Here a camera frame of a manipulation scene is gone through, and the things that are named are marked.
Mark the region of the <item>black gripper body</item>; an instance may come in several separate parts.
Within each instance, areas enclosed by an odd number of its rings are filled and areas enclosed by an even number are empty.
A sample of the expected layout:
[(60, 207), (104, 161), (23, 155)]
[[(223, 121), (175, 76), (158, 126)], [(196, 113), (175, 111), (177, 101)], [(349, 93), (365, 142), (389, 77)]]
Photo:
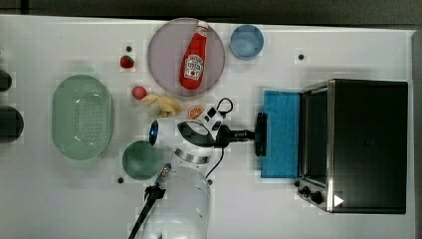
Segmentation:
[(216, 135), (215, 144), (216, 148), (225, 148), (231, 142), (231, 130), (225, 124), (222, 124)]

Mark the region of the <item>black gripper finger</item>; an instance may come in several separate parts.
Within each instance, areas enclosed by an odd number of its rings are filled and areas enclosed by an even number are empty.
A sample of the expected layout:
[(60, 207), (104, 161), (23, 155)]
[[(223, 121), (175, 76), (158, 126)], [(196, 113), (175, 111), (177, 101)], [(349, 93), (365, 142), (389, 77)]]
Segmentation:
[(254, 141), (255, 137), (246, 137), (246, 136), (235, 136), (232, 137), (231, 141), (232, 142), (243, 142), (243, 141)]
[(253, 131), (244, 129), (244, 130), (232, 130), (234, 136), (255, 136)]

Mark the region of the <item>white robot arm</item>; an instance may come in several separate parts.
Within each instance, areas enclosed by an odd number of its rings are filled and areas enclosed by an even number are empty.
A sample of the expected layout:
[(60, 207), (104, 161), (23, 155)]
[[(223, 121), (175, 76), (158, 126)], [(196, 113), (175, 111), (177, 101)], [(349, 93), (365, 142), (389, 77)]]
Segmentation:
[(178, 122), (156, 119), (148, 133), (151, 145), (170, 157), (144, 190), (144, 206), (128, 239), (207, 239), (211, 190), (209, 160), (216, 148), (252, 141), (258, 155), (266, 152), (267, 125), (234, 130), (216, 120)]

